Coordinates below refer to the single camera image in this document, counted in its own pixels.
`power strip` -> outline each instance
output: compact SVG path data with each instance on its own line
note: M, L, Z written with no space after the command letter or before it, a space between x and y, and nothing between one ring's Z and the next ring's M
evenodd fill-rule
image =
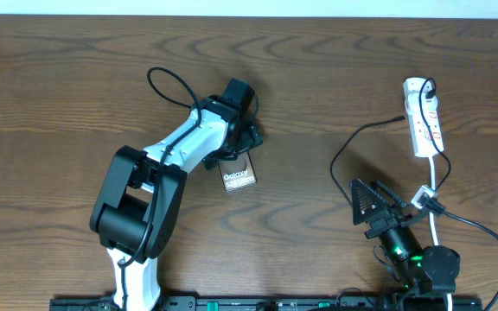
M408 122L411 126L412 147L414 148L414 155L417 157L432 157L437 154L436 149L431 142L431 136L428 128L420 114L420 105L418 102L418 95L420 88L424 84L423 78L409 78L403 83L403 90L405 91L405 109L408 114ZM443 139L441 137L441 127L439 126L439 119L437 117L437 96L433 98L426 98L425 94L431 90L433 85L430 81L422 91L422 109L424 117L430 125L433 139L440 151L444 150Z

